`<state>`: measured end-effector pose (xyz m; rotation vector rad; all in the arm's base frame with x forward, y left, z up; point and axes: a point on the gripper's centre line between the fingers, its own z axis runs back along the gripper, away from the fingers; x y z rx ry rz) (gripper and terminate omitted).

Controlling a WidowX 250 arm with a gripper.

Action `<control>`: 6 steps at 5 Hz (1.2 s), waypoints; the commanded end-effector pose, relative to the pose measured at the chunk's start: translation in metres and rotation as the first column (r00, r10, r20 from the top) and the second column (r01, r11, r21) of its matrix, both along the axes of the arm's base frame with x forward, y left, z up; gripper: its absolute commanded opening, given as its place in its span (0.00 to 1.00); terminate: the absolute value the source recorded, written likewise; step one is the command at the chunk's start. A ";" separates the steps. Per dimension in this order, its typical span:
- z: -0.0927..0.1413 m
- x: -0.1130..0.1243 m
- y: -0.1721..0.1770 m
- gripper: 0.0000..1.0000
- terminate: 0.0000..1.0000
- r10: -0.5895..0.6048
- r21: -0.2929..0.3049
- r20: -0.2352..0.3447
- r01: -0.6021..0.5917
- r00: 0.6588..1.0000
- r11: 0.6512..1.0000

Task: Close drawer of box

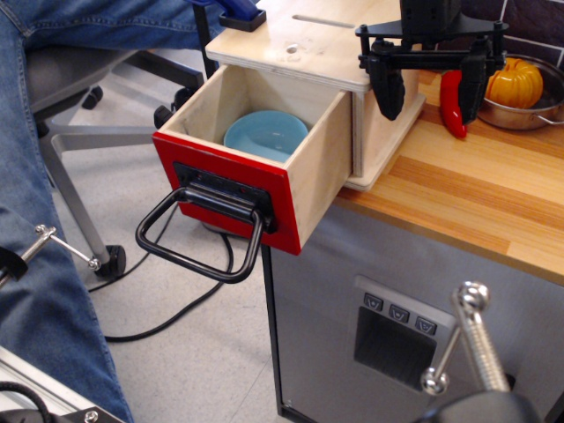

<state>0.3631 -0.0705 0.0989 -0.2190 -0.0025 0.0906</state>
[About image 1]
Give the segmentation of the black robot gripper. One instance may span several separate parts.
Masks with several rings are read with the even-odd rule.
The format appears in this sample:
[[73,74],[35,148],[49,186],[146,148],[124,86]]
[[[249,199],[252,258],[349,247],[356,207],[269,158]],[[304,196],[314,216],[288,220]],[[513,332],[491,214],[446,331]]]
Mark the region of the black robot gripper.
[[470,18],[459,1],[402,1],[401,19],[361,25],[360,68],[367,70],[381,114],[395,121],[404,105],[401,70],[460,70],[458,105],[473,122],[485,95],[487,71],[504,67],[501,21]]

